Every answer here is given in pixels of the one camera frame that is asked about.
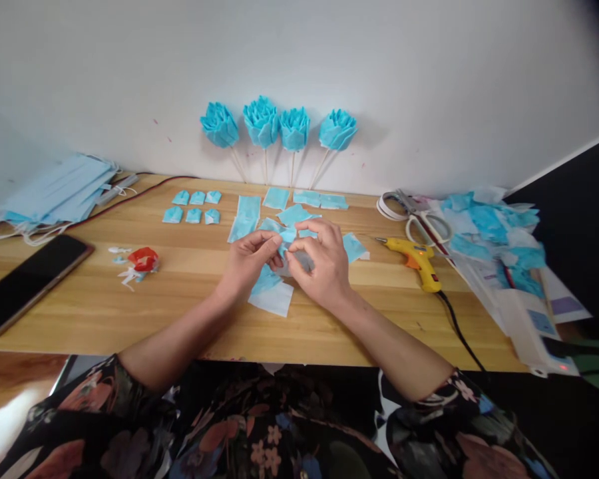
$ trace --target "red object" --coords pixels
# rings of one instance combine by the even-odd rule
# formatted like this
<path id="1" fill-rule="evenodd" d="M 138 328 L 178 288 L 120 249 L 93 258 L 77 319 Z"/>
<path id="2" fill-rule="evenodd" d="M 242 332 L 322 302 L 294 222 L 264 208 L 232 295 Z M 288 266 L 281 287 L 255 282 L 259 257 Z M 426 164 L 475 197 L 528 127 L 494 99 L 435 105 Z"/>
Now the red object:
<path id="1" fill-rule="evenodd" d="M 132 252 L 128 256 L 128 260 L 135 264 L 133 269 L 136 271 L 152 271 L 158 261 L 158 254 L 149 247 L 144 247 Z"/>

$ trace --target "black wall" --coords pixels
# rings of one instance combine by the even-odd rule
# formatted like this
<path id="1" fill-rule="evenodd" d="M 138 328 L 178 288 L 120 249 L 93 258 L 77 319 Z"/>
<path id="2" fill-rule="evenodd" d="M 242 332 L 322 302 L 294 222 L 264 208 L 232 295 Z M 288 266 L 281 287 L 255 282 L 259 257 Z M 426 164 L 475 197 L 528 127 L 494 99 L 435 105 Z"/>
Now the black wall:
<path id="1" fill-rule="evenodd" d="M 539 208 L 534 236 L 546 247 L 548 266 L 593 314 L 579 324 L 599 339 L 599 144 L 506 202 Z"/>

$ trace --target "blue surgical mask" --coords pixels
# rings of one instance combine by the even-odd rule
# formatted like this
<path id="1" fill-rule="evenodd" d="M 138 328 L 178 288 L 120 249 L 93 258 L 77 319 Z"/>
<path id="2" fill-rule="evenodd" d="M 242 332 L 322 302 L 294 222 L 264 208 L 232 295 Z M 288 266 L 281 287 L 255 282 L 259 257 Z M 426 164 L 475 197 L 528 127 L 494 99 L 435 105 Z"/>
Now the blue surgical mask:
<path id="1" fill-rule="evenodd" d="M 115 172 L 112 164 L 75 154 L 11 195 L 1 210 L 31 222 L 45 217 L 47 222 L 76 220 L 84 216 L 92 196 Z"/>

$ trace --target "smartphone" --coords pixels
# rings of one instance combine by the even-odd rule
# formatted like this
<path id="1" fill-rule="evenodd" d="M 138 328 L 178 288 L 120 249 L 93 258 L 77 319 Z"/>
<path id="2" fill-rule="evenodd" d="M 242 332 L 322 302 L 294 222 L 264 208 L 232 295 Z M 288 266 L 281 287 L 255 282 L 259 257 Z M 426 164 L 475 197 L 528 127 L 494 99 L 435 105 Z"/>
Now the smartphone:
<path id="1" fill-rule="evenodd" d="M 0 334 L 20 319 L 73 268 L 93 246 L 59 235 L 0 280 Z"/>

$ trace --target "glue gun cord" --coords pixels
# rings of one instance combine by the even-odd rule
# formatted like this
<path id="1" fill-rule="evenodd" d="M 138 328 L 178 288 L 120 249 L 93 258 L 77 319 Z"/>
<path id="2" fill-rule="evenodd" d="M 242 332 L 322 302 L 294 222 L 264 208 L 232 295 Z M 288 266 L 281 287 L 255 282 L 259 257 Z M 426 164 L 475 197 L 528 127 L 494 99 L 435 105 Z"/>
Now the glue gun cord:
<path id="1" fill-rule="evenodd" d="M 473 358 L 473 360 L 475 361 L 477 366 L 479 366 L 479 369 L 481 369 L 482 372 L 486 373 L 486 377 L 487 377 L 488 381 L 490 381 L 488 371 L 486 371 L 486 368 L 484 368 L 484 366 L 479 362 L 479 360 L 477 359 L 477 356 L 475 355 L 475 353 L 473 352 L 471 347 L 468 346 L 468 343 L 466 342 L 464 335 L 461 333 L 461 329 L 459 329 L 459 324 L 457 323 L 457 317 L 455 316 L 455 311 L 453 310 L 453 306 L 451 305 L 450 300 L 446 296 L 446 293 L 444 293 L 443 291 L 440 291 L 437 293 L 437 295 L 442 299 L 442 301 L 444 301 L 444 303 L 446 303 L 448 310 L 451 312 L 451 318 L 453 319 L 453 327 L 455 329 L 455 333 L 457 334 L 457 337 L 459 338 L 461 343 L 464 345 L 464 348 L 466 348 L 466 351 L 468 351 L 468 354 L 471 355 L 471 357 Z"/>

